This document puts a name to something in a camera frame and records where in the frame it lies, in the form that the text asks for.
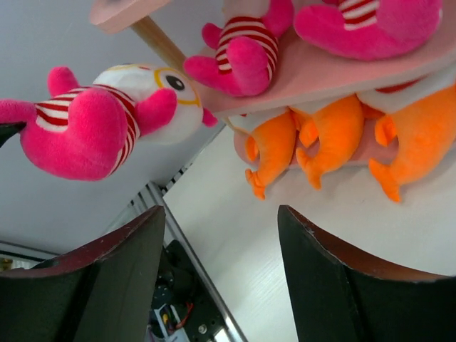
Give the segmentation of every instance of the red and white striped scarf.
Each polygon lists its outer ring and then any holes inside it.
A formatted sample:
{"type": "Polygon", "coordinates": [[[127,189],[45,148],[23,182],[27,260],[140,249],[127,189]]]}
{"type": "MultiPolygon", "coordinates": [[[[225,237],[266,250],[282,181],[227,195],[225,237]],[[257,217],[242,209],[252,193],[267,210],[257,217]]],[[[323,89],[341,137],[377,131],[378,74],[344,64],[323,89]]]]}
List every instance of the red and white striped scarf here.
{"type": "Polygon", "coordinates": [[[353,31],[377,22],[380,0],[339,0],[345,30],[353,31]]]}
{"type": "Polygon", "coordinates": [[[71,101],[73,101],[79,93],[89,88],[101,88],[117,98],[119,103],[122,105],[127,118],[127,139],[122,150],[118,153],[113,169],[109,173],[109,175],[111,175],[127,160],[128,156],[135,147],[136,140],[140,137],[140,129],[133,117],[135,112],[135,101],[130,96],[116,88],[103,84],[94,84],[87,87],[76,88],[50,100],[35,103],[36,112],[38,114],[36,124],[44,130],[52,133],[65,132],[68,128],[68,107],[71,101]]]}
{"type": "Polygon", "coordinates": [[[215,58],[221,74],[231,73],[232,68],[227,58],[228,43],[236,37],[245,36],[257,41],[268,56],[268,74],[271,79],[276,70],[279,46],[277,38],[258,18],[237,16],[230,19],[223,28],[215,58]]]}

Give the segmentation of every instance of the pink shelf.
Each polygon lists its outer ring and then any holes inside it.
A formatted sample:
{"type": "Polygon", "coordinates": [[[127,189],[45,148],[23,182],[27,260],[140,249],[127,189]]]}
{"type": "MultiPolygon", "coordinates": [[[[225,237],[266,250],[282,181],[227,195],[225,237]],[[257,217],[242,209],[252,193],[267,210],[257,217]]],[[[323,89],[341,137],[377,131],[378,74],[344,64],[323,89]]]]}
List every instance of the pink shelf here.
{"type": "MultiPolygon", "coordinates": [[[[366,121],[364,125],[363,137],[361,138],[359,147],[353,154],[353,157],[350,159],[350,161],[346,164],[346,166],[367,165],[369,159],[371,159],[372,157],[374,157],[379,162],[385,163],[389,163],[391,160],[394,159],[398,152],[398,141],[393,141],[388,147],[383,147],[379,145],[374,138],[374,125],[375,120],[366,121]]],[[[234,149],[243,161],[245,161],[247,164],[258,167],[258,160],[250,162],[247,159],[244,149],[246,138],[246,135],[235,132],[234,149]]],[[[309,149],[306,149],[299,141],[296,141],[296,146],[304,148],[310,156],[314,156],[318,151],[319,143],[317,141],[309,149]]],[[[295,167],[299,167],[296,161],[296,156],[293,157],[293,160],[290,163],[290,168],[295,167]]]]}
{"type": "Polygon", "coordinates": [[[353,61],[310,46],[290,30],[281,41],[279,68],[267,92],[232,98],[200,84],[197,89],[204,106],[218,118],[225,118],[411,81],[456,61],[456,1],[444,0],[443,9],[439,31],[406,56],[369,63],[353,61]]]}
{"type": "Polygon", "coordinates": [[[95,0],[90,22],[105,33],[117,33],[172,0],[95,0]]]}

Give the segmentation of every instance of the wooden stick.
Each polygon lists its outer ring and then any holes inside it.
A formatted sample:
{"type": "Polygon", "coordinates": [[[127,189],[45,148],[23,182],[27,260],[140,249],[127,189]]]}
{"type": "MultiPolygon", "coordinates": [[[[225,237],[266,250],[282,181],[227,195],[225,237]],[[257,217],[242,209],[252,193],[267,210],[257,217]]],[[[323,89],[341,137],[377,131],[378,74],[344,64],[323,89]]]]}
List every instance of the wooden stick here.
{"type": "Polygon", "coordinates": [[[222,118],[222,121],[229,127],[231,128],[234,132],[237,132],[238,130],[234,128],[233,124],[229,120],[229,118],[222,118]]]}
{"type": "Polygon", "coordinates": [[[136,21],[131,28],[171,68],[184,73],[185,55],[149,16],[136,21]]]}

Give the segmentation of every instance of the wire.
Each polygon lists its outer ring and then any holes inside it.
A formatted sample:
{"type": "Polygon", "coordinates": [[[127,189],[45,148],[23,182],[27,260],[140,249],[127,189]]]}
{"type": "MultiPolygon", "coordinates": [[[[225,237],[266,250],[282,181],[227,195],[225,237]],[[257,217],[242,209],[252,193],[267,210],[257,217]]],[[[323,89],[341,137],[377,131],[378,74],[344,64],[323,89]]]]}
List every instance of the wire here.
{"type": "Polygon", "coordinates": [[[184,325],[187,323],[187,319],[190,317],[190,314],[192,313],[194,305],[193,305],[193,303],[186,303],[186,305],[187,305],[187,314],[178,324],[176,324],[176,329],[171,332],[174,332],[176,330],[183,328],[184,325]]]}

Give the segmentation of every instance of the white plush head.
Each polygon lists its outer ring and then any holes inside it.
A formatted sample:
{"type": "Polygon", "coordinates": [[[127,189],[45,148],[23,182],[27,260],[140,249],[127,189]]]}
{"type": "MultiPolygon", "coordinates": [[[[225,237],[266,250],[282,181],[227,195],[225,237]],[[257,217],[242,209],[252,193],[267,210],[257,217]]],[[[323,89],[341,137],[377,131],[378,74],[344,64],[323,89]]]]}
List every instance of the white plush head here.
{"type": "Polygon", "coordinates": [[[175,69],[146,63],[123,64],[103,71],[93,83],[120,89],[137,103],[159,89],[169,88],[176,92],[177,110],[174,118],[154,133],[141,137],[142,140],[163,145],[177,144],[193,135],[202,123],[200,97],[190,81],[175,69]]]}

